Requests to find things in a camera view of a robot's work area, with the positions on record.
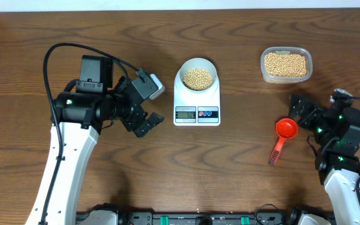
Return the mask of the red plastic measuring scoop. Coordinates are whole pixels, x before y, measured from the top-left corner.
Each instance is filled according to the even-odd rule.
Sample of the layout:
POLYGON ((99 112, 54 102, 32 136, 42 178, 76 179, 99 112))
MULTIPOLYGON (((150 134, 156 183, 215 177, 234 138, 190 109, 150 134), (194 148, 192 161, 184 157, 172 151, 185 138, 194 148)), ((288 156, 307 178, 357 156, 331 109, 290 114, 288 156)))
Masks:
POLYGON ((298 133, 298 125, 296 121, 291 118, 283 118, 276 123, 275 130, 278 140, 269 157, 270 165, 275 165, 279 159, 285 141, 293 138, 298 133))

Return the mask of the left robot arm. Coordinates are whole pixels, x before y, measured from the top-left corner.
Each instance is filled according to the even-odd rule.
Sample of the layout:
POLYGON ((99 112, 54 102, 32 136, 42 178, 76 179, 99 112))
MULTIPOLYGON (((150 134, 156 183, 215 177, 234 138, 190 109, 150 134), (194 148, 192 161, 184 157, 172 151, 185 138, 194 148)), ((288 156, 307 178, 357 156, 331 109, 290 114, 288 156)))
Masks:
POLYGON ((27 224, 75 224, 85 170, 104 121, 119 120, 138 138, 164 121, 141 106, 164 92, 158 77, 140 68, 135 80, 124 74, 114 84, 114 66, 122 64, 117 59, 84 55, 80 78, 53 100, 49 155, 27 224))

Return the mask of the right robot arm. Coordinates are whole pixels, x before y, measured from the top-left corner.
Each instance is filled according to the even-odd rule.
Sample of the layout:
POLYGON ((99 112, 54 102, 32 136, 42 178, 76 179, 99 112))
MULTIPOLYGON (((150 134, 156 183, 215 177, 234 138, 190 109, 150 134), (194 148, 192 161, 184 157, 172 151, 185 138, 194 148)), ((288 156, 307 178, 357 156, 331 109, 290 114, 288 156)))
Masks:
POLYGON ((311 131, 319 148, 315 168, 329 196, 337 224, 360 224, 360 110, 357 98, 335 90, 330 107, 300 94, 290 97, 289 117, 311 131))

